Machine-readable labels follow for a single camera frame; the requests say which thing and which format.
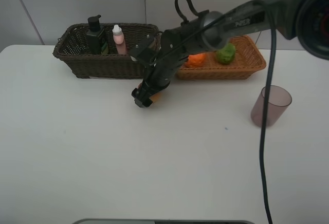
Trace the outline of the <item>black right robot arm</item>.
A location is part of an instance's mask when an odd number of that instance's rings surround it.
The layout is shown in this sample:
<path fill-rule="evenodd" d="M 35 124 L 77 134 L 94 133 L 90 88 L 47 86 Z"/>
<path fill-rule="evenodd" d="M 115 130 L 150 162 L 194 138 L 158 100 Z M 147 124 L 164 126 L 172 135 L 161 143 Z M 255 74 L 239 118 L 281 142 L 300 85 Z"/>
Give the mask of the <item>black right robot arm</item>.
<path fill-rule="evenodd" d="M 141 85 L 132 91 L 139 107 L 152 104 L 151 97 L 169 86 L 189 55 L 219 50 L 236 36 L 271 30 L 328 59 L 328 0 L 252 0 L 225 14 L 205 10 L 195 17 L 182 16 L 179 27 L 162 32 L 158 50 L 151 49 L 150 36 L 129 51 L 145 67 Z"/>

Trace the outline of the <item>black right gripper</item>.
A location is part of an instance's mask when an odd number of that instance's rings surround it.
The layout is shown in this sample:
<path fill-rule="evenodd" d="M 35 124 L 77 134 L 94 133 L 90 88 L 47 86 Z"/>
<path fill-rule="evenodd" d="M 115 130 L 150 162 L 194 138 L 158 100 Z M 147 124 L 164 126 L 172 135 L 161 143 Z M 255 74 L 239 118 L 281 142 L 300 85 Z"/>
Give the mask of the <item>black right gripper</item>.
<path fill-rule="evenodd" d="M 177 71 L 187 60 L 187 55 L 171 54 L 155 64 L 155 66 L 147 69 L 142 81 L 151 84 L 153 87 L 158 87 L 162 92 L 166 89 Z M 138 107 L 149 107 L 153 104 L 148 92 L 144 90 L 133 90 L 132 97 Z"/>

